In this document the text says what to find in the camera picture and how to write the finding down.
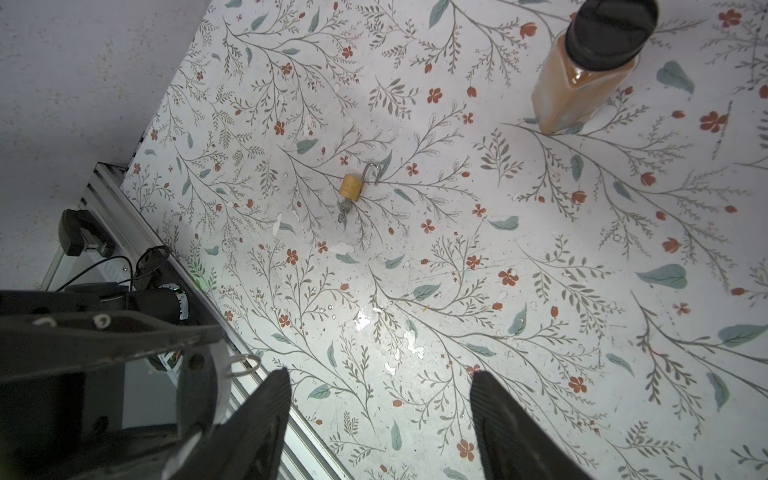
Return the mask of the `silver key with ring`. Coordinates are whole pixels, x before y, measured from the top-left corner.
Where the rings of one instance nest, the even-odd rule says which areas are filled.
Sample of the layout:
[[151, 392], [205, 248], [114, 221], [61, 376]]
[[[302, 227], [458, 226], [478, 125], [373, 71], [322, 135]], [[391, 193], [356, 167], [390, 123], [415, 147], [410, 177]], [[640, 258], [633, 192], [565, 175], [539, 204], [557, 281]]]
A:
[[338, 203], [338, 207], [339, 207], [339, 214], [337, 217], [337, 221], [341, 224], [346, 224], [348, 215], [354, 209], [354, 202], [352, 200], [344, 198], [341, 202]]

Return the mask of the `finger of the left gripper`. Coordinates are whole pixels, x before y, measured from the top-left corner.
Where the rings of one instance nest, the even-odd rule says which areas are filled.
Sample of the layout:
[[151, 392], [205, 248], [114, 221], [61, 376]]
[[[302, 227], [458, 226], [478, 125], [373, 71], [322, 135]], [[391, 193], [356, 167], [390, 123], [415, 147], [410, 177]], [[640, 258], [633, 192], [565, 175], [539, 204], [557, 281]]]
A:
[[1, 382], [103, 369], [224, 337], [217, 325], [177, 326], [135, 311], [3, 316]]

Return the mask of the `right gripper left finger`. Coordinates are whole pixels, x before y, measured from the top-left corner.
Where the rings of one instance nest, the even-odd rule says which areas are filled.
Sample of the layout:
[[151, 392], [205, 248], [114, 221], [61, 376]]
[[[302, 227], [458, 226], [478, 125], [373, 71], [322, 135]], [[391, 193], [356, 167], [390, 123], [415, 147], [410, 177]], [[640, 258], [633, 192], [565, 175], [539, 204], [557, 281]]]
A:
[[163, 479], [276, 479], [291, 408], [289, 372], [272, 371], [200, 446], [183, 447]]

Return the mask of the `brass padlock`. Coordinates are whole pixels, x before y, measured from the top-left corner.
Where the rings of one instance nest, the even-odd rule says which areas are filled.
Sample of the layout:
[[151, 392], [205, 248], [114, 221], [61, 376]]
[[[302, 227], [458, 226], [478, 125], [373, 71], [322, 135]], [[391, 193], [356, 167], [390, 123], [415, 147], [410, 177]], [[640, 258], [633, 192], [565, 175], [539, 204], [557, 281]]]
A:
[[369, 162], [364, 166], [360, 174], [346, 175], [339, 188], [340, 196], [346, 201], [357, 202], [367, 181], [372, 181], [374, 184], [379, 182], [381, 170], [381, 163]]

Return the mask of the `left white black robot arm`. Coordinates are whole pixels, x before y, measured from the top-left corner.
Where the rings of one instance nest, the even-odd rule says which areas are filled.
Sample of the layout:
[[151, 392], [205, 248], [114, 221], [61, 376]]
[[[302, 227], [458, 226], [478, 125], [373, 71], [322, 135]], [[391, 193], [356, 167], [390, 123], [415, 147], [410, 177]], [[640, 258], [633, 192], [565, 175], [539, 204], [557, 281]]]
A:
[[55, 291], [4, 290], [1, 380], [104, 369], [222, 341], [218, 325], [186, 324], [185, 296], [173, 288], [134, 291], [76, 279]]

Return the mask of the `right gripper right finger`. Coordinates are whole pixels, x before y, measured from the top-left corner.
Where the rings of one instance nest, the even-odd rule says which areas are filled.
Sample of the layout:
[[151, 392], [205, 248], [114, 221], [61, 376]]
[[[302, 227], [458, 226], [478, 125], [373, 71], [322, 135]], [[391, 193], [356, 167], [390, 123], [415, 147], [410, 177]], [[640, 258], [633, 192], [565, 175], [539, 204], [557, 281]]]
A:
[[470, 404], [487, 479], [591, 479], [491, 373], [479, 371], [473, 375]]

